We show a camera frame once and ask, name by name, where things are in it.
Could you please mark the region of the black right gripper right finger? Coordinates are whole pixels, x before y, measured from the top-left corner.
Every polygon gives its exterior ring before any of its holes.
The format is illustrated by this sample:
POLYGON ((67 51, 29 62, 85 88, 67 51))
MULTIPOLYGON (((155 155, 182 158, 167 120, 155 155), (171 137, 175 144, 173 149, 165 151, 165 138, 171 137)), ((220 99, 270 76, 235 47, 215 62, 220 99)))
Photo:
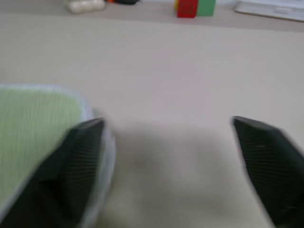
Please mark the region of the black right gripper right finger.
POLYGON ((304 226, 304 156, 282 130, 234 116, 232 124, 251 183, 277 228, 304 226))

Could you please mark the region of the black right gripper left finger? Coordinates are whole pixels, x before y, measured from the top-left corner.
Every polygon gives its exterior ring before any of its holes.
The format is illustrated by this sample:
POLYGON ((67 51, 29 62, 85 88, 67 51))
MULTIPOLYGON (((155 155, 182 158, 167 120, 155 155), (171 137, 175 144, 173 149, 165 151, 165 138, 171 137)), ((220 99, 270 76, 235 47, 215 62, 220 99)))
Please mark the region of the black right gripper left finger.
POLYGON ((102 118, 73 127, 36 168, 0 222, 2 228, 75 228, 97 176, 102 118))

